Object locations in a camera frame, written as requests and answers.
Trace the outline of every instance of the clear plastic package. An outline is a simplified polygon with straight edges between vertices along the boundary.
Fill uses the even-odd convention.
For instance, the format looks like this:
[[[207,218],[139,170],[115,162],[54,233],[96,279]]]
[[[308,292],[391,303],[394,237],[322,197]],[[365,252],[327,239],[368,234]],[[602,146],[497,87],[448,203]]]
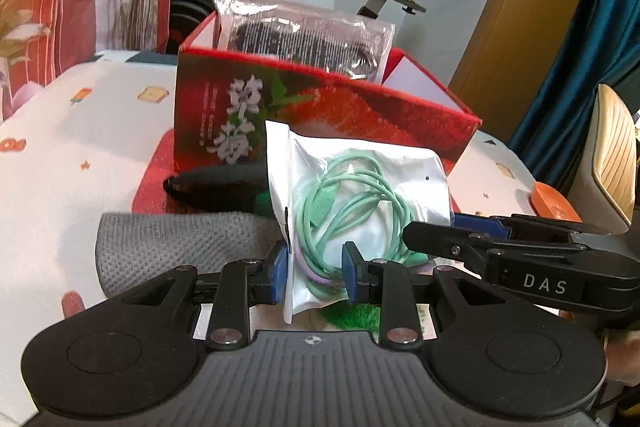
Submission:
[[[220,50],[266,55],[382,83],[393,24],[290,2],[215,3]]]
[[[273,121],[266,128],[271,203],[289,241],[286,322],[296,313],[346,298],[345,241],[355,242],[368,260],[425,267],[429,259],[409,251],[401,235],[411,221],[450,225],[449,188],[436,153],[365,140],[309,138]]]

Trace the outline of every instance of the gray mesh fabric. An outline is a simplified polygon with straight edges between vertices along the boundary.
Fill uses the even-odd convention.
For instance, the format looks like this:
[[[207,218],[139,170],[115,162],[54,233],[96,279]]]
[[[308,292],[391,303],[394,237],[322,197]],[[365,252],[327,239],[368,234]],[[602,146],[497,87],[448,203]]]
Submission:
[[[209,273],[238,259],[263,259],[279,239],[275,220],[242,212],[108,212],[98,227],[95,265],[102,290],[111,297],[181,264]]]

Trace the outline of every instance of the green cable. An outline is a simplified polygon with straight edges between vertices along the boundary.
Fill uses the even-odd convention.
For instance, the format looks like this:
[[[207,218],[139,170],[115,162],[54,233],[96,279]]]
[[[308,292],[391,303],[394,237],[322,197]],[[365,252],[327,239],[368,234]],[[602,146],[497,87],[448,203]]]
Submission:
[[[362,162],[370,168],[357,168],[352,172],[340,168],[345,163],[353,161]],[[319,233],[343,182],[357,182],[367,188],[347,201],[332,217],[324,232]],[[300,251],[308,269],[317,276],[312,277],[308,274],[307,286],[316,298],[336,298],[344,295],[342,270],[324,260],[324,248],[331,239],[369,219],[380,201],[390,201],[392,207],[391,240],[382,257],[388,261],[405,263],[414,252],[404,245],[402,230],[415,219],[414,212],[384,179],[380,163],[369,153],[352,152],[331,160],[326,172],[296,202],[295,227],[300,241]]]

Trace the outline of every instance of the plastic bag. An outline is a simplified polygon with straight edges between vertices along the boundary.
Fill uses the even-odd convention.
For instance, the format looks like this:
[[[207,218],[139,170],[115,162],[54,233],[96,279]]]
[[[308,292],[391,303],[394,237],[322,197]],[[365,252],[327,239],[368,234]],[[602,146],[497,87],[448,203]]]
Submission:
[[[220,50],[266,55],[382,83],[393,24],[290,2],[215,2]]]
[[[289,277],[284,303],[284,319],[287,323],[296,313],[321,308],[346,298],[344,293],[340,293],[340,285],[331,287],[326,284],[321,284],[325,295],[318,297],[318,280],[309,273],[301,250],[302,244],[310,236],[300,229],[299,220],[301,204],[310,201],[310,193],[315,194],[310,191],[318,187],[321,179],[326,181],[323,175],[327,174],[328,168],[345,158],[345,155],[372,158],[369,166],[380,166],[382,179],[399,197],[398,200],[404,201],[406,209],[411,212],[411,221],[450,225],[447,180],[442,163],[433,151],[364,140],[309,138],[291,132],[286,124],[273,121],[266,122],[266,129],[271,203],[283,236],[289,241]],[[348,177],[362,180],[359,173],[369,168],[366,163],[368,160],[348,159],[337,169]],[[311,207],[320,208],[319,214],[326,215],[324,225],[315,229],[315,238],[331,226],[333,217],[346,204],[363,195],[364,190],[370,190],[370,186],[360,181],[346,180],[338,185],[335,194],[322,193],[316,196],[320,204],[315,204],[316,198],[313,198]],[[375,211],[364,222],[327,241],[323,259],[328,265],[339,269],[345,241],[355,242],[362,256],[368,260],[384,257],[385,252],[389,252],[394,240],[392,216],[395,206],[389,201],[380,201],[372,206]],[[339,221],[344,223],[352,217],[358,217],[357,212]]]

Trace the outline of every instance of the teal curtain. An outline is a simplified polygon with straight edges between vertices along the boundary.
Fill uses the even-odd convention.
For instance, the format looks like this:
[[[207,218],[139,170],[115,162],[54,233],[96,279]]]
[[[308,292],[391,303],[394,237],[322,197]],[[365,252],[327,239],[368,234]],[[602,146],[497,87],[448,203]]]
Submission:
[[[564,43],[510,148],[538,181],[568,192],[598,84],[640,109],[640,0],[580,0]]]

